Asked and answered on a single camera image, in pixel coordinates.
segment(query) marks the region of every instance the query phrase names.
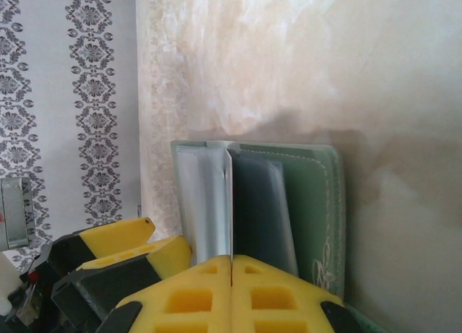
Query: metal object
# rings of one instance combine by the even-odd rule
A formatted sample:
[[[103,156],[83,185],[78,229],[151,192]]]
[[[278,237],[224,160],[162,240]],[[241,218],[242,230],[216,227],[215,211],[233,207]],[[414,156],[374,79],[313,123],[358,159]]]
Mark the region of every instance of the metal object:
[[[232,164],[224,149],[178,147],[183,234],[193,250],[191,265],[232,256]]]
[[[34,235],[30,180],[0,179],[0,251],[28,246]]]

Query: green wallet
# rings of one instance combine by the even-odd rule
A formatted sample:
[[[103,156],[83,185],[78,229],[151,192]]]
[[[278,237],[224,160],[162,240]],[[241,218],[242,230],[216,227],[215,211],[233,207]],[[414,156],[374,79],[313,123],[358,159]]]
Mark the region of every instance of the green wallet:
[[[282,165],[298,276],[341,298],[344,297],[346,238],[344,177],[341,158],[335,148],[324,145],[225,141],[174,141],[171,147],[182,226],[188,223],[186,220],[190,208],[186,207],[183,197],[182,185],[185,179],[180,174],[179,166],[182,166],[183,162],[178,158],[179,149],[184,147],[227,149]],[[225,178],[228,171],[232,174],[232,165],[228,167],[223,165]],[[222,214],[225,219],[226,216],[232,215],[232,210],[228,207],[228,210],[223,211]],[[385,332],[365,315],[351,306],[349,308],[366,332]]]

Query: embossed floral design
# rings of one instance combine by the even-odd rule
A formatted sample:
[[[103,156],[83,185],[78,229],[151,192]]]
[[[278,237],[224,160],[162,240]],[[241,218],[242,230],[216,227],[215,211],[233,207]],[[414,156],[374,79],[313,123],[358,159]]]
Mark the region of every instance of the embossed floral design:
[[[103,114],[98,113],[92,113],[87,120],[91,127],[96,129],[104,127],[107,123],[107,118]]]
[[[106,45],[104,38],[82,35],[70,49],[71,57],[84,69],[104,69],[114,60],[114,50]]]
[[[95,208],[100,213],[109,212],[113,208],[113,204],[107,199],[100,199],[95,204]]]
[[[79,151],[85,160],[80,165],[85,171],[82,185],[88,190],[84,198],[89,199],[85,212],[91,215],[86,222],[94,226],[121,218],[117,215],[121,201],[116,199],[121,192],[116,188],[120,174],[114,171],[119,166],[114,161],[118,147],[112,142],[117,139],[112,131],[117,125],[113,114],[116,104],[110,100],[116,92],[115,84],[109,80],[115,71],[108,67],[114,59],[114,50],[107,45],[113,36],[105,33],[106,27],[112,24],[112,14],[105,8],[109,3],[110,0],[72,0],[66,7],[66,18],[74,24],[74,28],[67,31],[69,37],[75,38],[69,47],[70,57],[78,63],[71,72],[78,74],[72,84],[74,93],[81,98],[74,105],[81,110],[76,120],[84,132],[79,133],[78,138],[84,142]]]
[[[5,129],[13,131],[15,129],[20,129],[24,124],[24,120],[18,114],[7,111],[5,114],[0,116],[0,124]]]
[[[71,20],[76,29],[83,33],[103,33],[112,24],[108,12],[101,0],[74,0],[66,7],[66,18]]]
[[[110,82],[103,73],[84,73],[73,84],[76,87],[74,92],[78,93],[85,102],[108,102],[109,97],[116,93],[114,91],[115,84]]]
[[[94,44],[87,44],[80,53],[90,62],[97,62],[104,56],[103,50]]]
[[[45,181],[40,174],[43,169],[37,165],[40,149],[32,146],[38,140],[38,136],[31,132],[37,124],[33,115],[34,103],[25,98],[32,89],[30,80],[22,75],[28,65],[25,42],[20,40],[23,26],[14,19],[19,14],[18,3],[18,0],[0,0],[0,175],[30,179],[27,190],[32,194],[32,202],[27,202],[27,209],[33,207],[33,211],[28,210],[25,214],[27,233],[34,231],[33,218],[36,237],[29,247],[8,254],[14,265],[24,270],[53,236],[49,231],[45,232],[43,224],[50,215],[44,205]]]
[[[116,173],[110,167],[91,168],[87,175],[82,177],[84,185],[91,192],[105,192],[114,189],[117,183],[120,183],[120,174]]]
[[[113,115],[106,107],[86,107],[77,116],[77,126],[84,129],[87,134],[107,135],[117,125],[117,116]]]
[[[96,186],[103,187],[110,183],[110,176],[106,173],[96,173],[92,178],[92,182]]]
[[[21,147],[12,147],[6,153],[5,157],[9,161],[17,164],[17,163],[25,162],[29,157],[29,153]]]
[[[121,201],[112,194],[97,194],[85,205],[86,212],[90,213],[95,219],[109,219],[114,221],[116,212],[121,208]]]
[[[96,8],[90,6],[83,6],[76,15],[80,17],[86,25],[96,25],[101,20],[100,13],[96,10]]]
[[[5,37],[0,37],[0,55],[7,55],[12,50],[12,44]]]
[[[0,74],[0,92],[2,94],[14,93],[17,88],[18,84],[13,78]]]
[[[108,156],[109,149],[105,147],[104,145],[101,144],[95,144],[91,150],[90,153],[97,159],[103,158]]]
[[[90,79],[82,90],[86,91],[90,96],[96,97],[101,96],[106,91],[106,86],[99,80]]]

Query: damask pattern wallpaper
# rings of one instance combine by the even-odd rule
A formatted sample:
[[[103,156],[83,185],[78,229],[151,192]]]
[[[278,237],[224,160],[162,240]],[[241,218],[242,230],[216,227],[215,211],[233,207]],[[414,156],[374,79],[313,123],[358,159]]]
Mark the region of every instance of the damask pattern wallpaper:
[[[135,0],[0,0],[0,177],[31,180],[23,268],[140,204]]]

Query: marbled wall surface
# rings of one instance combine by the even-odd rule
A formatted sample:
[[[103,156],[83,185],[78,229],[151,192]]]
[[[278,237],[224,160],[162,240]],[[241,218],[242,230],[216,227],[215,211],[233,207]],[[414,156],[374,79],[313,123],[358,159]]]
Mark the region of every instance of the marbled wall surface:
[[[137,0],[141,181],[179,229],[168,142],[344,157],[347,298],[397,332],[462,330],[462,0]]]

